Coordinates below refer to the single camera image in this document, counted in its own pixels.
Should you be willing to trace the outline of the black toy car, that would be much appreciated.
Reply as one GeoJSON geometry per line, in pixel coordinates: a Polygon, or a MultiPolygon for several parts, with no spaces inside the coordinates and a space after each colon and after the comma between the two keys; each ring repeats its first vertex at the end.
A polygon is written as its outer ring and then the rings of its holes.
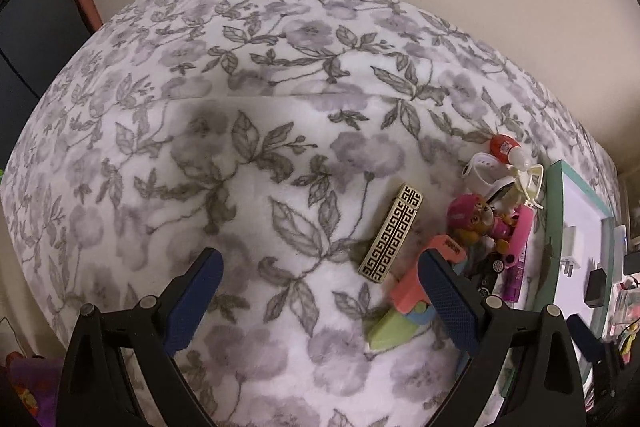
{"type": "Polygon", "coordinates": [[[470,281],[478,293],[486,298],[494,292],[498,276],[506,269],[503,255],[498,251],[487,254],[474,265],[470,274],[470,281]]]}

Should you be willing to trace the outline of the coral blue green folding toy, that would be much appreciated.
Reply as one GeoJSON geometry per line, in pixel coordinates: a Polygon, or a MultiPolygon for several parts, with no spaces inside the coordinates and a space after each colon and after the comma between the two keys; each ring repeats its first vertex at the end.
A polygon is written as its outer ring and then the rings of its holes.
{"type": "MultiPolygon", "coordinates": [[[[463,272],[468,259],[466,251],[447,234],[434,236],[426,248],[436,249],[457,274],[463,272]]],[[[421,326],[435,317],[431,300],[420,284],[417,261],[390,291],[390,303],[390,309],[367,335],[369,348],[373,351],[394,349],[408,343],[421,326]]]]}

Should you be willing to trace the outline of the purple rectangular tube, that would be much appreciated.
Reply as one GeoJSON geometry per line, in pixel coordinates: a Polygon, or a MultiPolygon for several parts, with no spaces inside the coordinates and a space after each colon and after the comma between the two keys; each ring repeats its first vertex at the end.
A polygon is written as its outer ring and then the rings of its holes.
{"type": "Polygon", "coordinates": [[[527,247],[524,247],[518,260],[511,268],[506,270],[504,285],[502,288],[502,299],[506,303],[517,303],[520,299],[522,284],[525,275],[527,247]]]}

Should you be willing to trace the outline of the pink small watch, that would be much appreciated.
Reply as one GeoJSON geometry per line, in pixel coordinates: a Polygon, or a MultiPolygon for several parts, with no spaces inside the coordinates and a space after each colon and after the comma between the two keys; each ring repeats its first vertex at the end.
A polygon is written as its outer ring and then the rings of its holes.
{"type": "Polygon", "coordinates": [[[509,246],[503,254],[502,260],[506,268],[511,268],[524,253],[529,235],[535,221],[535,210],[527,205],[521,205],[514,210],[511,219],[511,235],[506,239],[509,246]]]}

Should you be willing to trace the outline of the gold greek-key lighter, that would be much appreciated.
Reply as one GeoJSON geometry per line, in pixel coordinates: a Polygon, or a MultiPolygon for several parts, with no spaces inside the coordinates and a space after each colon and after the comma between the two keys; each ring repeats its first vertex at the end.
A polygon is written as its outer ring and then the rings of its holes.
{"type": "Polygon", "coordinates": [[[360,262],[358,273],[375,284],[381,284],[404,245],[423,202],[423,195],[414,187],[402,184],[382,227],[360,262]]]}

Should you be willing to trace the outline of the cream plastic clip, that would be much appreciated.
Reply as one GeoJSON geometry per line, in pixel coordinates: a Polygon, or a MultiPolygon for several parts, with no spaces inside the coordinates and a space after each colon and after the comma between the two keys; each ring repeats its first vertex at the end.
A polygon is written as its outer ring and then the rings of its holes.
{"type": "Polygon", "coordinates": [[[542,209],[538,197],[544,182],[544,166],[533,165],[527,170],[518,170],[514,166],[509,166],[508,170],[514,179],[511,192],[515,206],[525,205],[536,210],[542,209]]]}

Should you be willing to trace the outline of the red white small bottle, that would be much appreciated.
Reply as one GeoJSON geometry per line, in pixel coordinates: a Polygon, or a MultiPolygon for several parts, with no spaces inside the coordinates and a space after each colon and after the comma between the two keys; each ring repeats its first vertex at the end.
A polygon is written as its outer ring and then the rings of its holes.
{"type": "Polygon", "coordinates": [[[495,134],[489,141],[489,152],[503,164],[512,164],[515,151],[520,148],[520,143],[506,134],[495,134]]]}

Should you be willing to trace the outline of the teal-rimmed white tray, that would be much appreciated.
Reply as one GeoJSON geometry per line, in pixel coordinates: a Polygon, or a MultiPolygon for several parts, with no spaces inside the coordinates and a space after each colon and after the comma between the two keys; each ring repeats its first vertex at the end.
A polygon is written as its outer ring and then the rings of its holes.
{"type": "Polygon", "coordinates": [[[564,160],[546,172],[544,253],[533,307],[557,305],[603,333],[614,274],[614,215],[564,160]]]}

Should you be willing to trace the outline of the white power adapter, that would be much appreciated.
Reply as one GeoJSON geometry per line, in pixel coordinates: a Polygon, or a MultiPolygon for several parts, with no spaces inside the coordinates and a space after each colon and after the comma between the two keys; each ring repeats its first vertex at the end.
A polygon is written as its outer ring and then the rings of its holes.
{"type": "Polygon", "coordinates": [[[584,236],[576,225],[567,225],[563,230],[561,249],[561,270],[566,277],[572,277],[584,264],[584,236]]]}

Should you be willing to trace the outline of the black power adapter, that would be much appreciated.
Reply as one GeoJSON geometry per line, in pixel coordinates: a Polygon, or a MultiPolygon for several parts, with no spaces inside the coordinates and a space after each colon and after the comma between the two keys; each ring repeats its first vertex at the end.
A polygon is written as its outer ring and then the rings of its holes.
{"type": "Polygon", "coordinates": [[[604,306],[606,291],[606,273],[602,268],[593,269],[589,273],[584,303],[591,309],[604,306]]]}

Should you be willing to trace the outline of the floral purple blanket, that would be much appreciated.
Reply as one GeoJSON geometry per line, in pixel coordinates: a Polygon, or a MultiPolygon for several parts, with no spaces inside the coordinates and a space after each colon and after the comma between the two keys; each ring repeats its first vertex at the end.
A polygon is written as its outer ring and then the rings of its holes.
{"type": "Polygon", "coordinates": [[[409,3],[136,0],[44,92],[1,200],[62,343],[84,303],[126,309],[210,246],[224,279],[177,362],[217,424],[421,426],[457,350],[433,323],[372,352],[388,284],[358,265],[409,184],[397,282],[497,133],[620,205],[611,157],[547,88],[409,3]]]}

